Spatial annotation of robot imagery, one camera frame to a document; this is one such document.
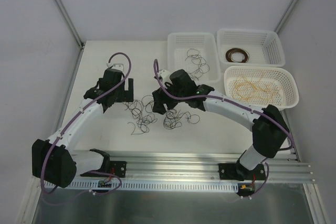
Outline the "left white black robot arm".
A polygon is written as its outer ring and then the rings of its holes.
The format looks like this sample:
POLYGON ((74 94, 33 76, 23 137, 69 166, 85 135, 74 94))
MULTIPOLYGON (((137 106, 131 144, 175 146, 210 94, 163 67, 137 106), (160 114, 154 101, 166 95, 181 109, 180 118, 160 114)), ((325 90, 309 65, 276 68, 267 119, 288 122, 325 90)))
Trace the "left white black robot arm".
POLYGON ((70 185, 78 175, 105 176, 112 171, 110 155, 96 148, 83 154, 72 151, 85 130, 115 103, 133 101, 133 79, 124 88, 123 65, 118 63, 104 71, 97 84, 87 90, 72 119, 47 140, 37 139, 32 145, 32 175, 58 187, 70 185))

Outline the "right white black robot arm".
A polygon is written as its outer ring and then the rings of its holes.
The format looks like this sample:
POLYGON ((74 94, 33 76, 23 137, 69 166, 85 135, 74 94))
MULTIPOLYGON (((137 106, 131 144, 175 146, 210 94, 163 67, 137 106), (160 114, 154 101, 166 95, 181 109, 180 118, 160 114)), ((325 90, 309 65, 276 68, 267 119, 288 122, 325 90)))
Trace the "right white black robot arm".
POLYGON ((205 84, 197 85, 183 69, 175 72, 154 68, 159 88, 153 91, 153 112, 165 114, 179 103, 194 109, 228 118, 252 133, 253 143, 233 164, 223 168, 228 179, 244 181, 256 174, 263 161, 274 158, 290 137, 289 129, 277 107, 247 105, 216 91, 205 84))

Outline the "white rectangular basket left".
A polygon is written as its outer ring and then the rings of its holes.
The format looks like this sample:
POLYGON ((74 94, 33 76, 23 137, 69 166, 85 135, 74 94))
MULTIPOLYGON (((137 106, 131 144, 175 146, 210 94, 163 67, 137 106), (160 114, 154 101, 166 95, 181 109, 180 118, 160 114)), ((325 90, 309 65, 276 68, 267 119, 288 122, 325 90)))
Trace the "white rectangular basket left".
POLYGON ((216 41, 211 33, 171 33, 167 37, 167 70, 183 69, 196 83, 220 80, 216 41))

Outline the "white rectangular basket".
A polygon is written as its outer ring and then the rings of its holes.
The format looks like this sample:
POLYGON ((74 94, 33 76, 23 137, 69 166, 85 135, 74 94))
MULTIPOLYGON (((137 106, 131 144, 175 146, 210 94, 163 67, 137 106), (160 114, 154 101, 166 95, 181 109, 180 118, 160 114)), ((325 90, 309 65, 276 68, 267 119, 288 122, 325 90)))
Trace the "white rectangular basket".
POLYGON ((183 69, 196 83, 220 80, 216 41, 211 33, 171 33, 167 37, 167 70, 183 69))
POLYGON ((224 65, 283 67, 286 62, 274 31, 222 28, 217 31, 216 43, 224 65))

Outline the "white rounded perforated basket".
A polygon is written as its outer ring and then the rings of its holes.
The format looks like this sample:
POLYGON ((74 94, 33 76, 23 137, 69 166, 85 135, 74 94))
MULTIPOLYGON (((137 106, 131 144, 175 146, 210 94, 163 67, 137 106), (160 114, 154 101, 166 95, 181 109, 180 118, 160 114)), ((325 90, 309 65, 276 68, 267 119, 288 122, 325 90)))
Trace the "white rounded perforated basket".
POLYGON ((231 66, 224 72, 224 88, 227 96, 256 106, 284 110, 299 102, 296 82, 283 68, 231 66))

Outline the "white rectangular basket right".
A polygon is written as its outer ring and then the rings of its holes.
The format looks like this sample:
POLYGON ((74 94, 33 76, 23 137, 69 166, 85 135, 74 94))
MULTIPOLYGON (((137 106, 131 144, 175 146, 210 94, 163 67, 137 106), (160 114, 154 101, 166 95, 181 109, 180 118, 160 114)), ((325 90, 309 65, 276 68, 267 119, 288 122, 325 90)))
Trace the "white rectangular basket right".
POLYGON ((222 28, 217 31, 216 43, 224 65, 283 67, 286 62, 274 31, 222 28))

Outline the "aluminium mounting rail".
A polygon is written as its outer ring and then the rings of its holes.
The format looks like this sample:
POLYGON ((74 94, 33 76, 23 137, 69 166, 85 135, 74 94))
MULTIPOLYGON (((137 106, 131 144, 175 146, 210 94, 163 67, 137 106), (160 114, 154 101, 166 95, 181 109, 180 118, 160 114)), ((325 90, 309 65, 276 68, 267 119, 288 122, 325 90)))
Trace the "aluminium mounting rail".
MULTIPOLYGON (((234 163, 238 154, 188 154, 109 151, 113 161, 125 161, 126 179, 208 182, 219 180, 219 163, 234 163)), ((315 184, 312 165, 295 154, 268 159, 269 183, 315 184)))

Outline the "left aluminium frame post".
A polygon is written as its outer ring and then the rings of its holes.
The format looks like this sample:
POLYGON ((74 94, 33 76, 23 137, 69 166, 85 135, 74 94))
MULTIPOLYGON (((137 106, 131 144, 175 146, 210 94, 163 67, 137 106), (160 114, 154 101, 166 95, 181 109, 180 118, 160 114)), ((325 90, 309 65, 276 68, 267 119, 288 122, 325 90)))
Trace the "left aluminium frame post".
POLYGON ((82 41, 82 39, 80 38, 79 33, 77 32, 77 29, 75 28, 75 25, 73 24, 65 5, 63 4, 62 0, 53 0, 67 26, 67 28, 69 29, 72 37, 74 38, 77 46, 82 49, 84 46, 84 42, 82 41))

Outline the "aluminium frame post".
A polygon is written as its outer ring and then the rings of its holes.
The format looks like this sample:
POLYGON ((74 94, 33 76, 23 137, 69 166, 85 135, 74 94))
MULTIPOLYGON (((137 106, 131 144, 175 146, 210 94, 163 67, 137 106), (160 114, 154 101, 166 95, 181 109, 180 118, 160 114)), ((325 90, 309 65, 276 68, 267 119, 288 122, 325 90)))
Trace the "aluminium frame post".
POLYGON ((287 21, 289 20, 291 14, 295 10, 296 6, 298 5, 300 0, 290 0, 289 4, 287 5, 285 11, 283 12, 281 18, 279 19, 278 23, 274 28, 274 32, 279 34, 283 28, 285 27, 287 21))
POLYGON ((53 0, 67 26, 67 28, 69 29, 72 37, 74 38, 77 46, 82 49, 84 46, 84 42, 82 41, 82 39, 80 38, 79 33, 77 32, 77 29, 75 28, 75 25, 73 24, 65 5, 63 4, 62 0, 53 0))

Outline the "right aluminium frame post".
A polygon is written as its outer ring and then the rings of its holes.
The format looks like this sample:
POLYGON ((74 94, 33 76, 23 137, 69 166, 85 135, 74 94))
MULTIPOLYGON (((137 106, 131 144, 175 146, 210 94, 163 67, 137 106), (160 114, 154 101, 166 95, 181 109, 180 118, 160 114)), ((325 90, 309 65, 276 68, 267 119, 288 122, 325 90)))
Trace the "right aluminium frame post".
POLYGON ((289 20, 291 14, 295 10, 296 6, 298 5, 300 0, 290 0, 289 4, 287 5, 285 11, 283 12, 281 18, 279 19, 278 23, 274 28, 274 32, 279 34, 283 28, 285 27, 287 21, 289 20))

